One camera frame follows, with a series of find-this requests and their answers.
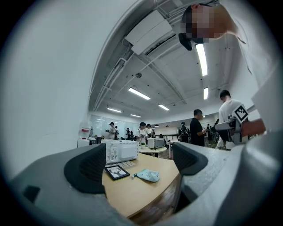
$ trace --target photo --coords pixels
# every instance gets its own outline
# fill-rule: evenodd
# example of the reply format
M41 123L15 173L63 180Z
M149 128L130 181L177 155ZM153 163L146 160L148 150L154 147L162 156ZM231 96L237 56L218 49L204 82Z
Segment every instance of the photo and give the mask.
M121 168L116 167L116 166L108 168L108 170L112 174L113 177L120 177L126 174Z
M120 166L105 167L105 171L110 175L113 180L127 177L130 174Z

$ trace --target white t-shirt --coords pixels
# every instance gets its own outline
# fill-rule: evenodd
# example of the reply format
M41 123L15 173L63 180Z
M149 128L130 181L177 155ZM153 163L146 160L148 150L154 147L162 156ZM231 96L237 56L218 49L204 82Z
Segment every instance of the white t-shirt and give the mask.
M223 103L219 109L219 123L227 122L229 121L228 116L232 114L232 112L240 105L242 104L241 101L238 100L228 100L225 103ZM232 142L226 142L226 148L232 149L235 146Z
M147 133L144 129L143 130L141 130L141 129L137 130L136 136L139 136L139 138L137 138L137 141L138 141L139 144L145 143L146 135L147 135Z
M152 134L152 128L145 128L145 131L147 132L147 134Z
M275 38L260 14L242 0L220 0L238 27L243 58L259 90L252 101L266 129L283 128L282 54Z
M112 132L116 132L116 128L115 127L110 127L109 131L112 131ZM115 133L108 133L108 138L109 139L115 139Z

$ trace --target wooden table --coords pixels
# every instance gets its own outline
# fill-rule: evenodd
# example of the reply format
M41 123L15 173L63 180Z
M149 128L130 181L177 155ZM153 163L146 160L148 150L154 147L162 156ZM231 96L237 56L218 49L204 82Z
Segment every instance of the wooden table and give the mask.
M134 166L125 168L130 173L128 177L113 181L106 172L102 176L108 202L125 217L131 217L150 205L179 175L172 160L139 154L138 159L132 162ZM144 169L159 171L160 180L153 183L138 177L131 178L134 173Z
M157 148L157 149L152 149L152 148L149 148L149 147L145 147L145 149L142 149L141 146L138 146L138 152L139 153L155 154L155 157L157 157L157 158L158 158L158 153L164 152L166 150L167 150L166 147L160 147L160 148Z

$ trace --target fluorescent light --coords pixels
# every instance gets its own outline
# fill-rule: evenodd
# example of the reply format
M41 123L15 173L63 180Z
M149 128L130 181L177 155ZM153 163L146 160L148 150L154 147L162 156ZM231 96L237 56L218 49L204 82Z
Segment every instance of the fluorescent light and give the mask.
M203 44L198 44L195 46L198 51L200 67L202 68L203 76L207 75L207 59L205 57Z
M144 99L146 99L146 100L150 99L148 96L145 96L144 94L140 93L139 91L134 90L133 88L130 88L129 91L140 96L140 97L142 97L142 98L144 98Z
M139 118L141 118L141 116L138 116L138 115L133 115L133 114L131 114L131 116L135 116L135 117L139 117Z
M208 98L208 87L204 88L204 91L203 91L203 99L206 100L207 98Z
M119 113L122 113L122 111L118 111L118 110L115 110L115 109L111 109L111 108L107 108L107 110L110 110L110 111L115 111L115 112L119 112Z
M166 111L169 111L169 109L167 107L163 106L162 104L160 104L158 106L160 106L161 108L165 109Z

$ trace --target light blue cloth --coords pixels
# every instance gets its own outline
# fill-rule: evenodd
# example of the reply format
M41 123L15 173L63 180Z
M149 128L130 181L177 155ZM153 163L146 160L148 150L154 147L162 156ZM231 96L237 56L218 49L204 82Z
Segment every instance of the light blue cloth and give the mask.
M152 171L149 169L144 169L143 171L139 173L135 173L132 178L139 177L141 179L156 182L159 181L159 172L158 171Z

